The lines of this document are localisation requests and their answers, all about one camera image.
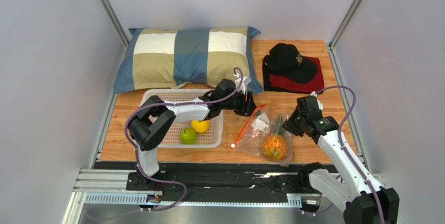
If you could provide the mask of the orange fake pineapple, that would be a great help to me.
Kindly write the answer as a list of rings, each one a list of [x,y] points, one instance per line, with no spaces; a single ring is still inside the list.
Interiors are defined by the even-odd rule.
[[[270,161],[282,162],[286,157],[288,145],[285,138],[285,129],[282,128],[284,121],[282,115],[276,117],[262,143],[263,157]]]

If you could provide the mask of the clear zip top bag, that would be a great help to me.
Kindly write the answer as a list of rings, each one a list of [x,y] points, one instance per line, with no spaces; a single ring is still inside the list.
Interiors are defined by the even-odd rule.
[[[289,118],[287,114],[283,114],[282,116],[284,117],[285,121]],[[258,106],[246,121],[235,142],[231,144],[231,148],[270,161],[263,157],[262,143],[265,140],[269,127],[274,119],[269,119],[266,104]],[[285,130],[285,138],[288,145],[285,159],[282,162],[270,162],[279,163],[282,166],[286,166],[291,163],[293,156],[292,134]]]

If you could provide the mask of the yellow fake orange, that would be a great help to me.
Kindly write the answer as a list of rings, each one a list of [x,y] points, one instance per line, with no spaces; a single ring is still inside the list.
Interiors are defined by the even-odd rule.
[[[209,127],[210,127],[209,120],[203,120],[203,121],[192,120],[191,121],[191,128],[193,128],[199,134],[205,133],[206,131],[208,131]]]

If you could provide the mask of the green fake apple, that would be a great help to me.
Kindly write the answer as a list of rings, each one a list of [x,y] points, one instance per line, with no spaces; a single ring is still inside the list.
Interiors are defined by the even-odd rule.
[[[196,139],[197,139],[197,133],[191,127],[183,128],[179,132],[179,140],[180,140],[181,144],[193,145],[193,144],[195,144]]]

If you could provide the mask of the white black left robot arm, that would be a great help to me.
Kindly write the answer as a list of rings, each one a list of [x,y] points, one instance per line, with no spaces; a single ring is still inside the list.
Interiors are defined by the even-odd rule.
[[[146,178],[159,171],[157,149],[175,123],[211,120],[224,110],[251,116],[256,106],[252,92],[247,90],[249,82],[249,77],[223,79],[214,90],[190,101],[169,102],[158,96],[149,97],[124,126],[124,134],[135,149],[137,170]]]

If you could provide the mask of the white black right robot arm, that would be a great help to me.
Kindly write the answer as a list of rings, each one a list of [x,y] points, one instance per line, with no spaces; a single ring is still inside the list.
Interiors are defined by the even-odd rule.
[[[301,177],[304,187],[319,191],[342,212],[345,223],[397,223],[398,193],[359,160],[336,120],[323,116],[315,96],[298,98],[283,127],[295,136],[311,137],[333,162],[339,179],[318,162],[303,166]]]

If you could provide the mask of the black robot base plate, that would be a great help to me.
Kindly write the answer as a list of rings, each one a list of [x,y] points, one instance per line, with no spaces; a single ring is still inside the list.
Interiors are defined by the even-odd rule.
[[[124,188],[149,191],[165,203],[182,202],[284,203],[287,194],[314,196],[320,192],[304,187],[302,164],[175,163],[161,162],[157,183],[145,179],[131,161],[98,161],[94,169],[127,171]]]

